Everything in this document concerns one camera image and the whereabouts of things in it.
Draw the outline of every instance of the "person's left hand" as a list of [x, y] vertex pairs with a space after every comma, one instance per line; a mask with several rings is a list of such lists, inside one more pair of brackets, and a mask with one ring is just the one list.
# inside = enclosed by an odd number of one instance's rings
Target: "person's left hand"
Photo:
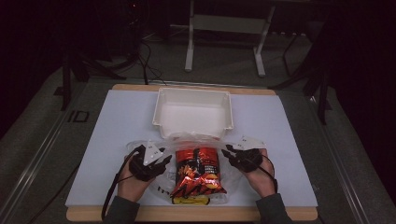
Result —
[[132, 157], [126, 162], [120, 174], [117, 196], [136, 203], [155, 178], [150, 179], [148, 182], [136, 179], [129, 171], [129, 162], [131, 159]]

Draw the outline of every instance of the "dark sleeve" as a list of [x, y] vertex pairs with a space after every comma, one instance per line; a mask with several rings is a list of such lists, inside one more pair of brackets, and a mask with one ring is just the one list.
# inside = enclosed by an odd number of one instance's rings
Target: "dark sleeve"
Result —
[[256, 201], [259, 209], [262, 223], [293, 223], [286, 213], [285, 205], [283, 204], [280, 194], [273, 194]]
[[104, 224], [134, 223], [140, 204], [116, 196], [104, 220]]

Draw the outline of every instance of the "dark background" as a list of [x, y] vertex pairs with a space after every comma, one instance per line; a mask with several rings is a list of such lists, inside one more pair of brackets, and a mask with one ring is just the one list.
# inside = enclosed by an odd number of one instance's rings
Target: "dark background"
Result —
[[[72, 29], [74, 33], [68, 38], [92, 57], [105, 59], [109, 53], [124, 53], [117, 52], [116, 46], [123, 32], [112, 30], [125, 25], [125, 11], [120, 9], [120, 2], [5, 0], [0, 3], [0, 137], [44, 80], [61, 66], [62, 42], [60, 44], [57, 37], [62, 30], [57, 29], [59, 24], [64, 31]], [[150, 3], [150, 24], [163, 35], [168, 32], [168, 23], [188, 23], [188, 1]], [[219, 4], [221, 1], [214, 5], [202, 0], [196, 9], [210, 13]], [[251, 4], [242, 7], [237, 2], [231, 4], [234, 8], [228, 7], [221, 13], [262, 15]], [[390, 0], [346, 0], [337, 4], [337, 10], [329, 18], [330, 24], [323, 30], [325, 37], [308, 58], [326, 58], [329, 50], [333, 51], [329, 60], [331, 86], [336, 89], [339, 102], [396, 202], [396, 181], [393, 179], [396, 168], [396, 5]], [[285, 9], [283, 14], [281, 11], [274, 17], [275, 28], [272, 29], [292, 30], [296, 15], [297, 7]]]

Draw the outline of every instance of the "red snack bag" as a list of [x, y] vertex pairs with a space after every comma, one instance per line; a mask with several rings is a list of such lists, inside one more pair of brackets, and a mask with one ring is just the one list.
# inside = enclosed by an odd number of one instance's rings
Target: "red snack bag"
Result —
[[171, 197], [193, 197], [227, 193], [220, 184], [218, 152], [212, 147], [185, 149], [176, 152], [176, 187]]

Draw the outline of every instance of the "person's right hand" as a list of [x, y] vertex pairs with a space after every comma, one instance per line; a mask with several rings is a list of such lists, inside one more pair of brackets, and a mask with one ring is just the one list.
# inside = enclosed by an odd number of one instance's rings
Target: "person's right hand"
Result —
[[[268, 157], [267, 149], [265, 148], [260, 149], [260, 153], [263, 156]], [[261, 168], [263, 168], [271, 175], [274, 175], [274, 168], [271, 162], [269, 162], [265, 157], [262, 157]], [[256, 192], [262, 198], [276, 193], [273, 180], [271, 179], [271, 177], [269, 177], [265, 172], [261, 171], [260, 169], [256, 169], [255, 171], [249, 173], [242, 172], [242, 174], [244, 174], [250, 186], [253, 187], [253, 189], [256, 190]]]

